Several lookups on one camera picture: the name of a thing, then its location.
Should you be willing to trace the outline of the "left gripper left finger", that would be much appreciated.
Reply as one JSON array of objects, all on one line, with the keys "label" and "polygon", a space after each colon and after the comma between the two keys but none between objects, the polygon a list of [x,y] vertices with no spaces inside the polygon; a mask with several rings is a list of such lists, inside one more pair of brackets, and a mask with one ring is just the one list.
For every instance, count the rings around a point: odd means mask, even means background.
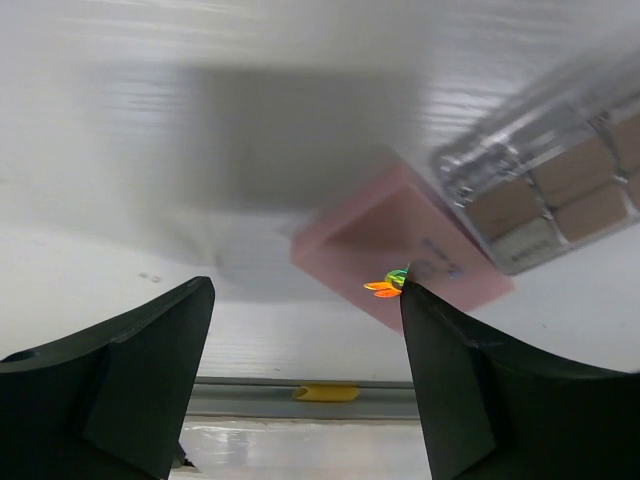
[{"label": "left gripper left finger", "polygon": [[214,301],[195,277],[2,359],[2,478],[168,478]]}]

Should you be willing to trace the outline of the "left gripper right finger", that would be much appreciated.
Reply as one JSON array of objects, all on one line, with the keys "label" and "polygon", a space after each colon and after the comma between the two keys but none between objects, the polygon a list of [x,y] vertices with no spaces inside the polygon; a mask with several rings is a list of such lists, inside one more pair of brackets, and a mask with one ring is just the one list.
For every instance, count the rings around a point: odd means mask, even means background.
[{"label": "left gripper right finger", "polygon": [[435,479],[635,479],[639,377],[569,360],[406,282],[404,338]]}]

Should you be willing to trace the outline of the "pink square compact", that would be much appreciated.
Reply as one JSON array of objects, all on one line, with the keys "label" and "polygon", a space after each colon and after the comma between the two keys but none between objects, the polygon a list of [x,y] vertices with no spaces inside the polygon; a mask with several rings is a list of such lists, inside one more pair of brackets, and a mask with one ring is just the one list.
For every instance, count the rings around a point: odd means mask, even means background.
[{"label": "pink square compact", "polygon": [[446,204],[408,165],[368,181],[293,239],[292,263],[394,331],[409,272],[465,312],[514,289]]}]

